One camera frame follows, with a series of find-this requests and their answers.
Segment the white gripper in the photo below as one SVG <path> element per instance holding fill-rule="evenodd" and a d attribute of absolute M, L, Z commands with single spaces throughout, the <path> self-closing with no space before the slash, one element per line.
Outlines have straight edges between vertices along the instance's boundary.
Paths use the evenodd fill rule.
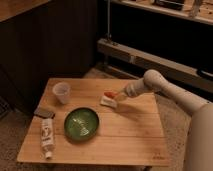
<path fill-rule="evenodd" d="M 125 86 L 124 92 L 116 93 L 114 96 L 114 99 L 125 100 L 127 96 L 130 98 L 138 97 L 139 95 L 145 92 L 144 82 L 142 80 L 136 80 L 136 81 L 130 82 Z"/>

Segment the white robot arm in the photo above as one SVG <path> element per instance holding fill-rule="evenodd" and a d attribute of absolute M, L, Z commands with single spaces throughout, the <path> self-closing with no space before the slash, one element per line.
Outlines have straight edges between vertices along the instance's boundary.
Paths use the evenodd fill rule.
<path fill-rule="evenodd" d="M 135 98 L 148 92 L 161 92 L 191 117 L 183 171 L 213 171 L 213 102 L 169 82 L 153 69 L 128 83 L 115 99 Z"/>

